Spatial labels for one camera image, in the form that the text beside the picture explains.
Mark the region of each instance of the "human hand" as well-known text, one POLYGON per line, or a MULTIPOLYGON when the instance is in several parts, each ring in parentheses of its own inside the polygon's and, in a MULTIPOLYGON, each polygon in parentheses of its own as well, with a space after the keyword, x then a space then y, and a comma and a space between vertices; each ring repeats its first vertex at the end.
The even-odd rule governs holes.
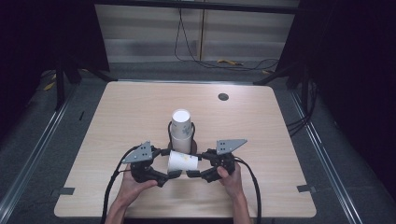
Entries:
POLYGON ((131 164, 125 168, 125 172, 123 172, 122 183, 120 186, 120 191, 117 195, 115 202, 122 207, 128 207, 134 200, 137 199, 139 194, 143 192, 145 189, 150 189, 154 186, 157 186, 157 181, 149 180, 144 183, 137 183, 131 175, 131 164))
POLYGON ((233 200, 244 194, 244 190, 242 188, 241 166, 237 162, 234 164, 235 171, 231 175, 229 175, 227 170, 223 167, 218 167, 218 173, 222 178, 219 182, 225 187, 227 194, 233 200))

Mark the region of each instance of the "black cable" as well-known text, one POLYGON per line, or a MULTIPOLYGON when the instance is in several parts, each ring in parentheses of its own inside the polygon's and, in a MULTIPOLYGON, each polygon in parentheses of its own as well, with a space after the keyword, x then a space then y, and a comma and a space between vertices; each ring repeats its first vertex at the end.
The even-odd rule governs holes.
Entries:
POLYGON ((184 22, 183 22, 183 19, 182 19, 182 16, 181 16, 181 8, 178 9, 178 14, 179 14, 179 21, 178 21, 178 27, 177 27, 177 37, 176 37, 174 53, 175 53, 175 57, 178 60, 182 61, 182 62, 195 62, 195 63, 197 63, 197 64, 199 64, 199 65, 201 65, 202 67, 205 67, 205 68, 221 68, 221 69, 226 69, 226 70, 229 70, 229 71, 237 71, 237 72, 246 72, 246 71, 252 71, 252 70, 268 69, 268 68, 274 67, 279 62, 279 59, 264 59, 264 60, 261 60, 255 67, 247 68, 247 67, 224 67, 224 66, 214 65, 214 64, 211 64, 211 63, 205 63, 205 62, 202 62, 202 61, 197 61, 194 58, 194 56, 192 55, 192 52, 191 52, 191 49, 190 49, 189 40, 187 38, 186 29, 184 28, 184 22), (178 36, 179 36, 179 33, 180 33, 180 25, 181 25, 181 28, 183 30, 184 38, 186 40, 187 49, 189 50, 189 54, 190 54, 192 60, 183 60, 183 59, 180 59, 177 56, 177 43, 178 43, 178 36), (268 61, 275 61, 275 62, 273 64, 267 66, 267 67, 259 68, 260 64, 262 64, 263 62, 268 62, 268 61))
POLYGON ((116 170, 114 170, 113 176, 111 176, 110 181, 108 182, 107 188, 106 188, 106 193, 105 193, 105 198, 104 198, 104 202, 103 202, 103 212, 102 212, 102 219, 100 221, 101 224, 105 224, 106 222, 106 218, 107 218, 107 206, 108 206, 108 196, 110 194, 111 188, 113 187, 114 181, 116 180, 117 176, 121 173, 121 172, 125 172, 125 171, 119 171, 120 166, 122 164, 122 161, 125 159, 126 156, 128 156, 128 154, 137 149, 137 147, 133 147, 131 149, 129 149, 121 158, 119 164, 117 165, 116 170))
POLYGON ((253 184, 254 184, 254 189, 256 190, 256 197, 257 197, 257 220, 256 220, 256 224, 261 224, 262 222, 262 196, 260 194, 260 188, 259 188, 259 183, 257 182, 257 178, 256 176, 253 174, 253 171, 251 170, 250 166, 243 161, 241 158, 239 157, 235 157, 236 162, 242 163, 244 164, 248 171, 250 172, 251 178, 253 180, 253 184))
POLYGON ((316 85, 314 85, 314 82, 312 80, 311 80, 310 96, 311 96, 312 103, 311 103, 311 108, 309 109, 308 113, 303 118, 287 125, 289 127, 289 126, 298 124, 297 126, 289 129, 289 132, 294 131, 293 133, 290 134, 290 137, 293 137, 295 134, 297 134, 297 132, 299 132, 309 122, 309 120, 311 120, 311 117, 314 113, 316 100, 318 98, 318 88, 316 87, 316 85))

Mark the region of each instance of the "round hole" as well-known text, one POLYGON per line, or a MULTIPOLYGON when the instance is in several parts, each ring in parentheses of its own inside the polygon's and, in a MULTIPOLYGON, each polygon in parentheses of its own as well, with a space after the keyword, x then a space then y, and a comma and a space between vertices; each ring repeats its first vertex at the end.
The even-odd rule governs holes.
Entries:
POLYGON ((221 101, 227 101, 229 99, 228 95, 226 93, 220 93, 219 94, 219 99, 221 101))

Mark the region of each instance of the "person's arm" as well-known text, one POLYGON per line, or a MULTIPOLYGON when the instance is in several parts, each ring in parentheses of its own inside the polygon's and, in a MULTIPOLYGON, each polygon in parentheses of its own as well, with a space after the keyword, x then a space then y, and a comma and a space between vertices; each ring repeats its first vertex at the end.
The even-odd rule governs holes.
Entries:
POLYGON ((232 175, 223 167, 218 167, 221 176, 220 183, 225 187, 227 194, 233 201, 233 224, 250 224, 248 213, 248 201, 242 187, 241 167, 235 163, 235 171, 232 175))
MULTIPOLYGON (((125 170, 130 170, 131 165, 128 164, 125 170)), ((106 224, 120 224, 124 220, 125 212, 128 206, 137 199, 139 194, 145 189, 152 188, 157 185, 157 181, 149 180, 144 183, 137 183, 130 172, 123 173, 123 179, 119 193, 111 204, 106 217, 106 224)))

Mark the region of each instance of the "white paper cup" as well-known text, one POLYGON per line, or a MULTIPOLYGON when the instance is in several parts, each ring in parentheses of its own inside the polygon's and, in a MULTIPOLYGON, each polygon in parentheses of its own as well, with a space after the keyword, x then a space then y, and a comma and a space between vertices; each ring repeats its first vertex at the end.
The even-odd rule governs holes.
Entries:
POLYGON ((178 109, 172 115, 171 134, 177 139, 186 139, 192 134, 190 112, 178 109))
POLYGON ((172 135, 173 149, 175 151, 178 151, 181 153, 190 154, 191 153, 191 137, 192 137, 192 134, 190 134, 190 137, 188 137, 186 139, 178 139, 172 135))
POLYGON ((184 153, 171 151, 168 162, 168 172, 182 170, 197 170, 198 169, 198 157, 187 155, 184 153))

